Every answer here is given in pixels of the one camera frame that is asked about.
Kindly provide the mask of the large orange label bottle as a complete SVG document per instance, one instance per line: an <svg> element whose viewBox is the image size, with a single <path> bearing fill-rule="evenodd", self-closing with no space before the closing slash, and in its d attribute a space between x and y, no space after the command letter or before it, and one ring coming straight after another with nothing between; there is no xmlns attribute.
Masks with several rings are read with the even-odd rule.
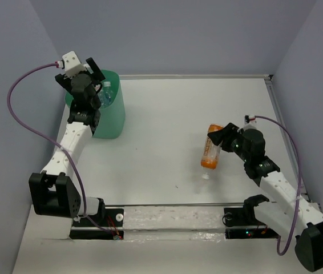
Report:
<svg viewBox="0 0 323 274"><path fill-rule="evenodd" d="M201 157L200 165L203 169L201 177L204 180L209 180L210 173L214 171L218 165L220 156L220 147L214 145L210 137L205 140L204 152Z"/></svg>

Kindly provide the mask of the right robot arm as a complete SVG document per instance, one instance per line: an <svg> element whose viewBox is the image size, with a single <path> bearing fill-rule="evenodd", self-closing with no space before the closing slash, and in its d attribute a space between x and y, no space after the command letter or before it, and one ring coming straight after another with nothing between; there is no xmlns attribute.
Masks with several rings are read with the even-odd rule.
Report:
<svg viewBox="0 0 323 274"><path fill-rule="evenodd" d="M246 223L260 221L278 235L277 253L287 253L294 240L294 252L309 272L323 268L323 213L293 187L279 166L265 154L265 139L256 128L255 119L248 119L243 128L232 123L208 134L212 143L225 152L235 153L244 163L246 175L265 195L251 198L253 204L241 210Z"/></svg>

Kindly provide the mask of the clear bottle blue cap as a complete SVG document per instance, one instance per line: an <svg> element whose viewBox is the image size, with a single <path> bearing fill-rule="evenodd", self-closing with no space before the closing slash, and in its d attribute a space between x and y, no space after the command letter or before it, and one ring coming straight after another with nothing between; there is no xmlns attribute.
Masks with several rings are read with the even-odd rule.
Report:
<svg viewBox="0 0 323 274"><path fill-rule="evenodd" d="M111 87L111 82L106 81L103 82L102 89L99 92L99 99L101 102L101 108L106 108L111 105L112 103L112 87Z"/></svg>

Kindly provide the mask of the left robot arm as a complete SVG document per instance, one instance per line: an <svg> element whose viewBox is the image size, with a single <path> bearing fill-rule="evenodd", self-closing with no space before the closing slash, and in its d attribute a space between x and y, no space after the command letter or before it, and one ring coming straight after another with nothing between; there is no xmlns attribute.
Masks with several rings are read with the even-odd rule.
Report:
<svg viewBox="0 0 323 274"><path fill-rule="evenodd" d="M81 63L75 53L62 57L64 74L55 80L73 97L66 129L50 161L40 173L29 178L35 213L38 215L85 217L92 225L104 222L104 201L86 196L84 186L76 188L72 177L79 177L76 164L100 120L98 93L104 74L92 58Z"/></svg>

